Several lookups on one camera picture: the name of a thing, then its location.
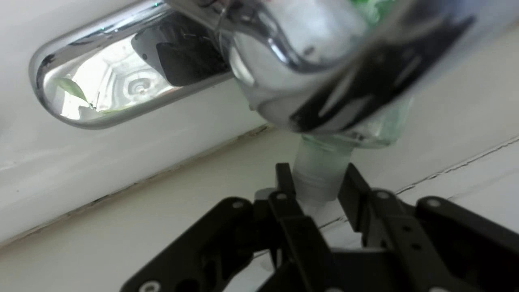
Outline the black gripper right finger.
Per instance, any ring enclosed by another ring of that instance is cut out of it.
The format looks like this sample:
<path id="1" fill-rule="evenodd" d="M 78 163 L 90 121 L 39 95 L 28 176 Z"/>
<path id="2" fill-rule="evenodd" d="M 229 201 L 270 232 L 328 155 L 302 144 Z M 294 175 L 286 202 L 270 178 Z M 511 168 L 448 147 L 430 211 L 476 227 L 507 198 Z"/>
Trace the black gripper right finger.
<path id="1" fill-rule="evenodd" d="M 349 163 L 339 202 L 399 292 L 519 292 L 519 233 L 442 196 L 409 204 Z"/>

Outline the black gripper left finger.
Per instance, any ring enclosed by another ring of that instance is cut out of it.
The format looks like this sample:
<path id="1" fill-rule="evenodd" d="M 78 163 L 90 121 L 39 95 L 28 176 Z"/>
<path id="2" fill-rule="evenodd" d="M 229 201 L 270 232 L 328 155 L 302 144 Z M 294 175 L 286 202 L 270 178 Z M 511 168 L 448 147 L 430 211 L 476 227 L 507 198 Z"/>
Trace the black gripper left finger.
<path id="1" fill-rule="evenodd" d="M 276 178 L 265 198 L 221 199 L 120 292 L 224 292 L 262 251 L 275 272 L 258 292 L 346 292 L 339 261 L 296 199 L 291 167 L 278 163 Z"/>

